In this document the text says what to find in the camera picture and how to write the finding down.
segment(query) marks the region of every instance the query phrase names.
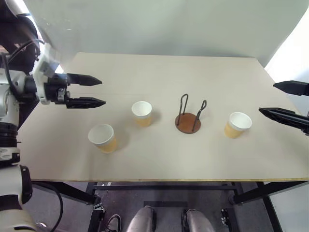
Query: floor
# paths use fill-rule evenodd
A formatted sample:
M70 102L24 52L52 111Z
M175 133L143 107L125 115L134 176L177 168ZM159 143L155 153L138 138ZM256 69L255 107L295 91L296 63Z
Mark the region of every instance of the floor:
M68 184L85 190L86 182L68 182ZM149 183L115 183L141 184ZM221 185L221 182L200 182L201 185ZM256 187L255 183L244 183L244 191ZM119 214L123 221L123 232L126 231L135 213L144 206L145 201L177 201L187 204L188 208L201 211L212 223L216 232L228 232L227 226L221 223L221 208L232 207L228 197L232 191L174 191L174 190L134 190L134 191L97 191L106 209L106 215L101 223L103 231L108 218ZM92 205L85 205L70 199L63 198L64 213L58 226L59 232L86 232L88 229ZM265 206L262 200L233 206L241 232L273 232ZM34 188L33 196L25 208L29 211L35 222L44 222L53 227L59 215L59 202L56 195ZM156 207L156 232L181 232L180 215L182 207Z

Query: sneaker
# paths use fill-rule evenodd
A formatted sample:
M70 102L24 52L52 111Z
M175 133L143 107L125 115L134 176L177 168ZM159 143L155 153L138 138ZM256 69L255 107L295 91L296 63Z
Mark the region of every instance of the sneaker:
M114 214L108 220L105 232L120 232L121 231L121 218L118 214Z

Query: white wall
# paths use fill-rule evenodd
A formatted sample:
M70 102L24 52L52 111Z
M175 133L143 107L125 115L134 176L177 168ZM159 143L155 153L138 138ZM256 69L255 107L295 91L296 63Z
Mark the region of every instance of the white wall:
M275 82L298 80L309 83L309 9L266 66L266 70ZM307 115L308 96L290 94L287 96L301 114ZM309 231L309 185L279 193L270 198L283 231Z
M25 0L43 37L76 52L256 57L266 65L308 0Z

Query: person's knee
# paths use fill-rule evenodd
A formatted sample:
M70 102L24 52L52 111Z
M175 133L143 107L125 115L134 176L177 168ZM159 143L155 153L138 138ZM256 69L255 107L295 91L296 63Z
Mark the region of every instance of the person's knee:
M146 206L140 209L131 220L126 232L152 232L153 214L154 211L151 207Z
M186 216L190 232L215 232L210 221L201 212L189 209Z

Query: wooden tabletop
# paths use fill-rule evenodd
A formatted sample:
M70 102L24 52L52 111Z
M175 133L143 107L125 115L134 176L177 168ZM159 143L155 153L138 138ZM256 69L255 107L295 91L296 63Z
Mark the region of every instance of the wooden tabletop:
M103 82L72 85L73 97L107 103L95 109L38 104L17 137L21 164L34 180L309 179L309 138L258 111L296 109L255 58L78 53L65 71ZM197 114L207 100L194 134L175 127L184 93L189 94L189 113ZM147 128L134 122L131 106L137 101L153 106ZM232 112L244 112L253 121L237 139L224 135ZM112 125L119 142L111 154L87 139L100 123Z

